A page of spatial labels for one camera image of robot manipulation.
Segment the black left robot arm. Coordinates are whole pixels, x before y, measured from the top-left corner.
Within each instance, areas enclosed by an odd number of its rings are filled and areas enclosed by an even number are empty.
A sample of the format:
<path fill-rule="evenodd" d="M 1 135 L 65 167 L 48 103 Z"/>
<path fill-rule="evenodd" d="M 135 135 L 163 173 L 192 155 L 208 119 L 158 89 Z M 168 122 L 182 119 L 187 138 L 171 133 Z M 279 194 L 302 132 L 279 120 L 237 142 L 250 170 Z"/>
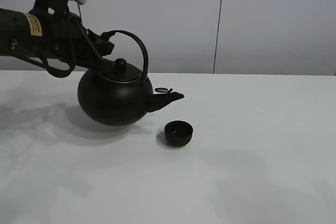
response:
<path fill-rule="evenodd" d="M 80 23 L 78 15 L 66 10 L 58 17 L 47 10 L 22 13 L 1 9 L 1 55 L 25 60 L 57 59 L 69 67 L 97 69 L 114 44 Z"/>

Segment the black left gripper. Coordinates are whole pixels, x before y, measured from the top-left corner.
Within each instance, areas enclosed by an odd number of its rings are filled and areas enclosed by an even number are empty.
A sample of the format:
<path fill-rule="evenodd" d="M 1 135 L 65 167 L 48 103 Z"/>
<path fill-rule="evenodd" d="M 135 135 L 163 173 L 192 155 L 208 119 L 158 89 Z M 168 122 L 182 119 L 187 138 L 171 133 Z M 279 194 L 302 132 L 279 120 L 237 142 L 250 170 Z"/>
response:
<path fill-rule="evenodd" d="M 68 71 L 83 67 L 100 71 L 104 56 L 112 54 L 114 44 L 107 32 L 95 34 L 80 24 L 79 16 L 66 12 L 63 16 L 41 13 L 43 45 L 41 47 L 41 67 L 47 71 L 58 71 L 48 59 L 65 63 Z"/>

